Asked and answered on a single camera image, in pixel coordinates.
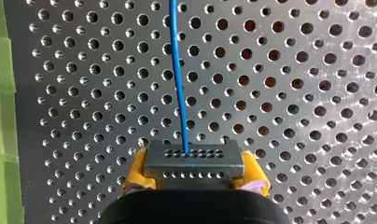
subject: yellow clip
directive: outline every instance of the yellow clip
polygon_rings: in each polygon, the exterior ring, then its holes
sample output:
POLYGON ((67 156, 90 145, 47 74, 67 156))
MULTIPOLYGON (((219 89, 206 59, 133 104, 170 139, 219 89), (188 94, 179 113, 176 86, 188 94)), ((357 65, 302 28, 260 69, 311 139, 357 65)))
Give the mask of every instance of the yellow clip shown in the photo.
POLYGON ((242 152, 242 159, 244 161, 244 177, 240 179, 234 179, 232 181, 232 187, 234 189, 239 189, 245 184, 250 183, 254 180, 263 180, 267 182, 267 187, 262 189, 262 195, 265 197, 268 195, 270 190, 271 183, 265 175, 264 171, 261 169, 261 166, 256 161, 255 156, 249 150, 242 152))
MULTIPOLYGON (((156 189, 156 180, 153 178, 145 178, 144 168, 146 160, 147 151, 145 148, 141 148, 135 155, 133 159, 133 166, 131 167, 128 177, 122 186, 122 192, 125 194, 126 188, 129 184, 135 184, 142 186, 144 188, 156 189)), ((271 183, 267 176, 264 174, 260 165, 256 161, 254 155, 249 151, 244 151, 242 153, 242 158, 244 161, 244 177, 240 179, 234 179, 232 181, 232 187, 234 189, 239 189, 243 185, 250 183, 254 180, 263 180, 267 182, 267 187, 262 189, 262 195, 267 196, 270 190, 271 183)))
POLYGON ((125 190, 129 184, 135 184, 142 186, 144 188, 156 189, 156 180, 153 178, 145 178, 145 160, 147 151, 145 148, 141 148, 136 152, 135 158, 133 159, 133 166, 128 173, 127 179, 122 185, 122 192, 125 194, 125 190))

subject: perforated metal sheet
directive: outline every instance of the perforated metal sheet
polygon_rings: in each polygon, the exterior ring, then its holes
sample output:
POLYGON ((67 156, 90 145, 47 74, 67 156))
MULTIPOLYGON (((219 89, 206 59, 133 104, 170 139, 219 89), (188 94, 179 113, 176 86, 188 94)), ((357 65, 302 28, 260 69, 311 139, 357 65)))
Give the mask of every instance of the perforated metal sheet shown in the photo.
MULTIPOLYGON (((95 223, 179 143, 168 1, 6 0, 26 223, 95 223)), ((377 223, 377 0, 179 7, 194 144, 256 153, 292 223, 377 223)))

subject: wire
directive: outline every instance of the wire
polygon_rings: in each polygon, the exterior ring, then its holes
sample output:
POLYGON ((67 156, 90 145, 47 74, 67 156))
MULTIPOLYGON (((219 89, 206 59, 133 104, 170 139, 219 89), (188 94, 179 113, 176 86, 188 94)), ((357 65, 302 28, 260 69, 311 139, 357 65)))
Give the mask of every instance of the wire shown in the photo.
POLYGON ((180 112, 180 127, 182 132, 182 144, 185 153, 189 153, 189 134, 187 130, 187 112, 185 106, 185 93, 183 92, 182 74, 180 71, 179 43, 177 41, 177 0, 169 1, 170 31, 172 45, 172 64, 175 74, 177 103, 180 112))

